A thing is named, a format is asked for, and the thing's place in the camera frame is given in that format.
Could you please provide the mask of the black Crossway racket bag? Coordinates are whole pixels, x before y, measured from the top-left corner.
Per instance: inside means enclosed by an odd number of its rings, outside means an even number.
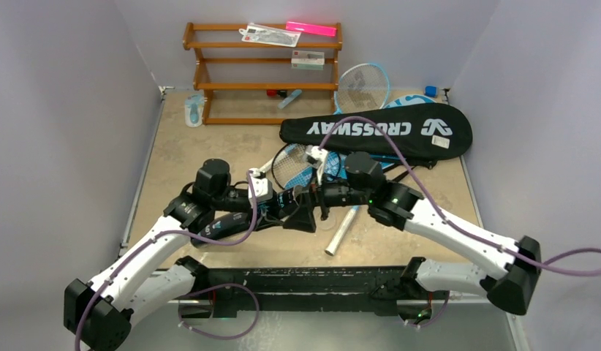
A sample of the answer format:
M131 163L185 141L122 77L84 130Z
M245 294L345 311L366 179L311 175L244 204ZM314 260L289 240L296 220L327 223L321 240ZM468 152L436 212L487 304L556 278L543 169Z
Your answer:
M331 134L325 148L349 153L395 156L387 135L402 156L441 161L464 155L473 142L472 126L457 108L441 103L422 103L344 113L286 119L279 137L285 143L318 146Z

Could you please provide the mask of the clear plastic tube lid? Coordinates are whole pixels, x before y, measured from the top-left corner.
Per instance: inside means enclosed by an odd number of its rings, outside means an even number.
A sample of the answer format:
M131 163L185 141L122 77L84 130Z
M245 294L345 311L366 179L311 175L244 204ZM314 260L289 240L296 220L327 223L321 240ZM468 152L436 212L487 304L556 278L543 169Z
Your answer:
M329 216L327 219L321 219L317 222L317 228L321 231L329 231L332 230L337 224L336 216L333 214Z

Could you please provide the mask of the black shuttlecock tube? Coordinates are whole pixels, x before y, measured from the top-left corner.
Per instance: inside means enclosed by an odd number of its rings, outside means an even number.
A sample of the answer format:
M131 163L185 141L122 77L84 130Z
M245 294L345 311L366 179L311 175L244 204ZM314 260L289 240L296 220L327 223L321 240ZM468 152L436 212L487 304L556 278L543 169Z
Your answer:
M259 204L257 211L257 224L254 231L268 229L270 227L282 226L284 220L292 215L299 207L298 201L291 189L275 193L270 200ZM246 232L252 222L252 210L248 213L237 212L220 216L208 224L199 236L220 241L232 235Z

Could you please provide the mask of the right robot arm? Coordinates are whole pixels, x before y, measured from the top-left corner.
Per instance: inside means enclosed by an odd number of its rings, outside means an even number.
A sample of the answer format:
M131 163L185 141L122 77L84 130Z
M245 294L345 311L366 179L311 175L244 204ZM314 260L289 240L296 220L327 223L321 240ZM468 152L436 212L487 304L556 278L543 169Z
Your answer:
M538 241L491 233L435 206L428 196L387 179L379 162L365 152L346 158L285 151L271 172L281 189L297 190L303 209L298 230L308 231L309 212L347 205L367 205L368 214L386 227L419 235L465 257L467 263L441 263L423 257L409 261L401 277L403 292L412 298L424 292L450 290L487 298L495 307L525 315L539 281Z

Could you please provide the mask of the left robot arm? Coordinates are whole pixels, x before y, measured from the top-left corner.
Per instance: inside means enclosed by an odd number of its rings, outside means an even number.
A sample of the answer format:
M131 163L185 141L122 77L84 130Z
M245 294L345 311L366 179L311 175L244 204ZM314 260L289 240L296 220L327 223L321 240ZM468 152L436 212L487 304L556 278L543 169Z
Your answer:
M64 327L81 350L117 350L132 327L168 301L203 297L206 276L176 265L160 277L152 273L190 241L235 246L257 231L265 204L274 198L268 168L246 172L247 189L230 183L230 166L209 159L196 179L173 198L152 228L110 267L88 281L72 281L64 291Z

